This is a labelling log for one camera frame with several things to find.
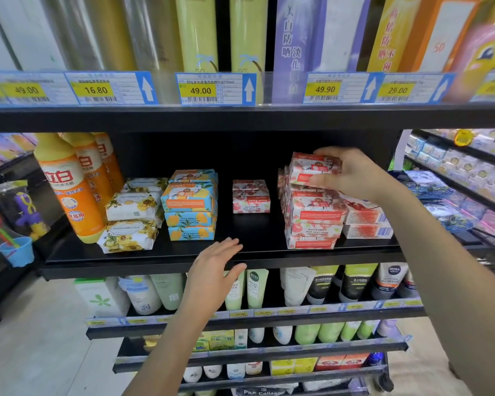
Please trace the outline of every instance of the left hand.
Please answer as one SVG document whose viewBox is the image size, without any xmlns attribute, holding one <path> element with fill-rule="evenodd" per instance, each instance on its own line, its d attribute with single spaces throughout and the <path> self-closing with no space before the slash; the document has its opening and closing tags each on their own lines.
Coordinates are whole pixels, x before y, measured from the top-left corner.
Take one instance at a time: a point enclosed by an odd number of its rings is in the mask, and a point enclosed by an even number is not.
<svg viewBox="0 0 495 396">
<path fill-rule="evenodd" d="M 226 262 L 242 247 L 238 239 L 227 238 L 202 251 L 189 270 L 178 311 L 187 314 L 191 320 L 196 319 L 203 328 L 224 303 L 233 282 L 248 267 L 245 263 L 239 263 L 224 276 Z"/>
</svg>

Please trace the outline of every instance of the hand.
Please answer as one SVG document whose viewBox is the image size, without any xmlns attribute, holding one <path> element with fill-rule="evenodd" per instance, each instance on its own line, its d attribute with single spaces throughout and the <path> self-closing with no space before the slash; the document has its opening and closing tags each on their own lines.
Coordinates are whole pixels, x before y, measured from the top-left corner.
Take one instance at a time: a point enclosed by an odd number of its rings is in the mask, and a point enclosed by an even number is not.
<svg viewBox="0 0 495 396">
<path fill-rule="evenodd" d="M 224 276 L 225 263 L 242 247 L 238 239 L 227 238 L 202 251 L 189 270 L 178 311 L 196 320 L 203 328 L 224 303 L 233 282 L 248 267 L 244 263 L 237 264 Z"/>
<path fill-rule="evenodd" d="M 383 197 L 399 184 L 359 149 L 322 147 L 315 150 L 314 154 L 339 158 L 342 172 L 338 175 L 313 175 L 308 182 L 309 186 L 338 190 L 357 199 L 381 204 Z"/>
</svg>

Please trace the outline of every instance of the floor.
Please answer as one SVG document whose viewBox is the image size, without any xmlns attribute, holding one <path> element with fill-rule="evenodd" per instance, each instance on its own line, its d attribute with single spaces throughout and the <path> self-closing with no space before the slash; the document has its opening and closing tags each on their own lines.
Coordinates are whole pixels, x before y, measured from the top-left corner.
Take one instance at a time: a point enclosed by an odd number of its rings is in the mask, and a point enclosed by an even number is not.
<svg viewBox="0 0 495 396">
<path fill-rule="evenodd" d="M 24 281 L 1 306 L 0 396 L 120 396 L 133 377 L 112 373 L 121 339 L 88 340 L 87 315 L 72 280 Z M 389 353 L 392 395 L 471 395 L 449 372 L 429 319 L 398 327 L 413 338 L 407 352 Z"/>
</svg>

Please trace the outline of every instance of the barcode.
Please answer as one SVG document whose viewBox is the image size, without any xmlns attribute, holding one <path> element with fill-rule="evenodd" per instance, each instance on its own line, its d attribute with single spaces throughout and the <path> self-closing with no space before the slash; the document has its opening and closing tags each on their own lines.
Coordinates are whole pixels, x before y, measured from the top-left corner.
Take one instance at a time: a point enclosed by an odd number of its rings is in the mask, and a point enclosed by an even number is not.
<svg viewBox="0 0 495 396">
<path fill-rule="evenodd" d="M 385 226 L 385 227 L 380 228 L 380 229 L 378 230 L 378 234 L 377 234 L 377 235 L 378 235 L 378 236 L 387 236 L 387 235 L 389 235 L 389 234 L 390 234 L 390 232 L 391 232 L 391 231 L 392 231 L 392 229 L 391 229 L 390 227 Z"/>
<path fill-rule="evenodd" d="M 22 101 L 27 101 L 28 103 L 33 102 L 33 103 L 46 103 L 50 102 L 49 98 L 47 97 L 22 97 Z"/>
<path fill-rule="evenodd" d="M 97 103 L 117 103 L 117 97 L 85 97 L 85 101 L 94 101 Z"/>
<path fill-rule="evenodd" d="M 404 96 L 404 97 L 380 97 L 379 101 L 386 101 L 386 102 L 402 102 L 402 101 L 407 101 L 409 97 Z"/>
<path fill-rule="evenodd" d="M 187 101 L 195 104 L 217 104 L 218 97 L 187 97 Z"/>
<path fill-rule="evenodd" d="M 337 100 L 337 96 L 310 96 L 310 101 L 329 102 L 336 100 Z"/>
</svg>

